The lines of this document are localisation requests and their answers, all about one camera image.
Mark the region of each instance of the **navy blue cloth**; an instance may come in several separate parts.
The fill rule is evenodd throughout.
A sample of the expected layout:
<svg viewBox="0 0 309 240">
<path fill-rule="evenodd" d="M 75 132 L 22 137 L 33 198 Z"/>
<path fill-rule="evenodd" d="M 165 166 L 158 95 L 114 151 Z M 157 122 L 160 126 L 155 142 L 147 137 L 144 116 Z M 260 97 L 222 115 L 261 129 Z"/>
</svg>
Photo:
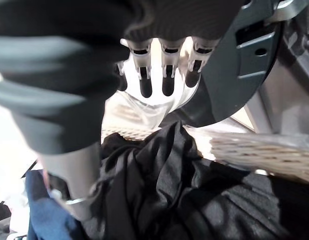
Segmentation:
<svg viewBox="0 0 309 240">
<path fill-rule="evenodd" d="M 25 185 L 30 206 L 28 240 L 85 239 L 80 222 L 49 196 L 40 171 L 29 171 Z"/>
</svg>

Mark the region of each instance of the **dark gray plastic panel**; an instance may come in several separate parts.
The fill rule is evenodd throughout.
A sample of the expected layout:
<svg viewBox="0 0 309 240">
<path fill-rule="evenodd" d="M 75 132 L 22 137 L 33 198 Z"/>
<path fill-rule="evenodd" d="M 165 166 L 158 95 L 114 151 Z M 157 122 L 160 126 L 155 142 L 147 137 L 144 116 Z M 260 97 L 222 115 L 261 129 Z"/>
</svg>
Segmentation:
<svg viewBox="0 0 309 240">
<path fill-rule="evenodd" d="M 202 70 L 199 90 L 185 106 L 170 113 L 165 124 L 178 119 L 194 127 L 214 124 L 230 117 L 248 102 L 272 67 L 281 24 L 263 28 L 257 39 L 248 37 L 248 42 L 237 43 L 236 33 L 270 17 L 272 6 L 276 4 L 275 0 L 252 0 L 241 9 Z M 265 49 L 267 54 L 256 56 L 258 49 Z"/>
</svg>

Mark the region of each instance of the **screw hole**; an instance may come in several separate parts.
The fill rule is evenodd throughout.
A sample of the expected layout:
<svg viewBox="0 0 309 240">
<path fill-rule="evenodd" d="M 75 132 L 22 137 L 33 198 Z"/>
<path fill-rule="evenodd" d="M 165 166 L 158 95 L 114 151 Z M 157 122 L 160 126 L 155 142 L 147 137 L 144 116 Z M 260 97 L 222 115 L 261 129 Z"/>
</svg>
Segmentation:
<svg viewBox="0 0 309 240">
<path fill-rule="evenodd" d="M 243 5 L 242 5 L 242 9 L 248 8 L 251 5 L 252 2 L 253 2 L 253 0 L 244 0 Z"/>
<path fill-rule="evenodd" d="M 267 50 L 264 48 L 259 48 L 254 52 L 254 54 L 258 57 L 262 57 L 262 56 L 267 55 Z"/>
</svg>

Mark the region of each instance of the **black fabric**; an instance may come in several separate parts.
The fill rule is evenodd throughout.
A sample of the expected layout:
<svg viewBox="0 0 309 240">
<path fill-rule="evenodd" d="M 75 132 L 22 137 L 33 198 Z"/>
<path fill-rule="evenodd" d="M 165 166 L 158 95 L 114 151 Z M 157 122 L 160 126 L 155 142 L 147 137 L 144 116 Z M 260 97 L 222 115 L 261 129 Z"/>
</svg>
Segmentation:
<svg viewBox="0 0 309 240">
<path fill-rule="evenodd" d="M 309 240 L 309 185 L 202 159 L 179 122 L 139 142 L 112 134 L 101 158 L 97 217 L 81 224 L 27 173 L 29 240 Z"/>
<path fill-rule="evenodd" d="M 0 203 L 0 220 L 9 218 L 11 216 L 10 209 L 7 205 Z"/>
</svg>

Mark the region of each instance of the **black garment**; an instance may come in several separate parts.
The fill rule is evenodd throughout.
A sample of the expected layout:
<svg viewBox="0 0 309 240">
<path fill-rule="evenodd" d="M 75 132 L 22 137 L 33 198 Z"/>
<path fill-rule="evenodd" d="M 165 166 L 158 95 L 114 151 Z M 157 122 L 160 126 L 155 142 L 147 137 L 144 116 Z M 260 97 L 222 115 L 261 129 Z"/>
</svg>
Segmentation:
<svg viewBox="0 0 309 240">
<path fill-rule="evenodd" d="M 309 239 L 309 185 L 202 159 L 180 123 L 141 142 L 112 134 L 104 140 L 102 158 L 97 217 L 82 226 L 47 195 L 34 194 L 42 178 L 27 175 L 28 186 L 31 180 L 37 185 L 27 191 L 30 222 L 35 223 L 31 231 L 40 232 L 39 239 L 54 239 L 51 226 L 62 224 L 68 228 L 59 228 L 64 230 L 58 239 Z M 58 211 L 64 217 L 50 214 L 51 225 L 43 217 Z M 78 234 L 82 227 L 85 237 Z"/>
<path fill-rule="evenodd" d="M 9 218 L 11 216 L 10 209 L 7 205 L 0 203 L 0 220 Z"/>
</svg>

